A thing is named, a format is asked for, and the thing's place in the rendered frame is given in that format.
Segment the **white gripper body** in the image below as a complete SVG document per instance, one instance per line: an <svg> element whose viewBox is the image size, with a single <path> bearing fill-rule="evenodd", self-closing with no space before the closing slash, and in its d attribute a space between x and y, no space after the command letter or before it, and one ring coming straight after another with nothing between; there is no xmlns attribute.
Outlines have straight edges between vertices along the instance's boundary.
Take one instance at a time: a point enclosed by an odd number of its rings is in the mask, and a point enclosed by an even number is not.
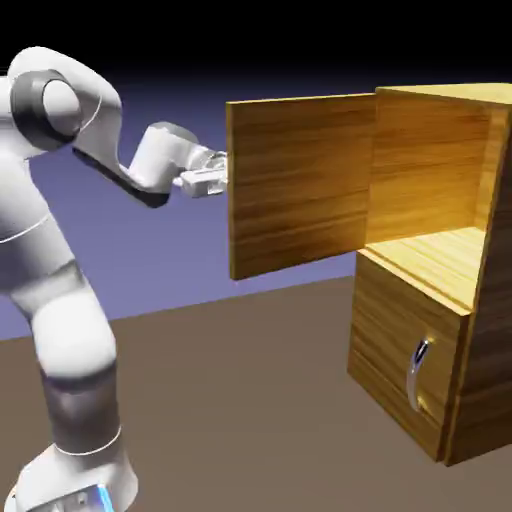
<svg viewBox="0 0 512 512"><path fill-rule="evenodd" d="M173 184L192 198L222 194L227 189L227 173L223 169L184 171L173 179Z"/></svg>

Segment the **large wooden cabinet door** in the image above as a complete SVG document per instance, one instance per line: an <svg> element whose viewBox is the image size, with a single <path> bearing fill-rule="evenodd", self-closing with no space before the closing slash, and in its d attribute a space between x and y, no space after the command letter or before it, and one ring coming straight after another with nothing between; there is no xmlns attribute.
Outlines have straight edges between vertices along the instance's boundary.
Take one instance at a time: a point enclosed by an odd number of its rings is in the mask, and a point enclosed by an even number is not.
<svg viewBox="0 0 512 512"><path fill-rule="evenodd" d="M232 279L363 247L375 114L372 94L227 103Z"/></svg>

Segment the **small wooden cabinet door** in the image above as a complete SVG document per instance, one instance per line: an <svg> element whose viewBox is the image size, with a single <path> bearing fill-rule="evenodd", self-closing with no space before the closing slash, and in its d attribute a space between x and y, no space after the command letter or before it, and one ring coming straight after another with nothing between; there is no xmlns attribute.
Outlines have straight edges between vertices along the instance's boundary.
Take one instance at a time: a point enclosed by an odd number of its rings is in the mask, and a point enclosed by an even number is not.
<svg viewBox="0 0 512 512"><path fill-rule="evenodd" d="M470 312L368 250L356 255L349 374L435 461L445 456ZM406 394L410 358L431 344L414 411Z"/></svg>

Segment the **light wood cabinet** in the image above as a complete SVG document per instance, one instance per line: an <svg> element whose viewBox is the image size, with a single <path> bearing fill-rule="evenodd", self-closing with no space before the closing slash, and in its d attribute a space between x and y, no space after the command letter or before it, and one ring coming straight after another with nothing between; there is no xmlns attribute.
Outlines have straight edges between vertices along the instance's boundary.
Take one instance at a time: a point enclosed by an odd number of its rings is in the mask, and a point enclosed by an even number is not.
<svg viewBox="0 0 512 512"><path fill-rule="evenodd" d="M362 248L470 312L445 456L512 444L512 84L381 87Z"/></svg>

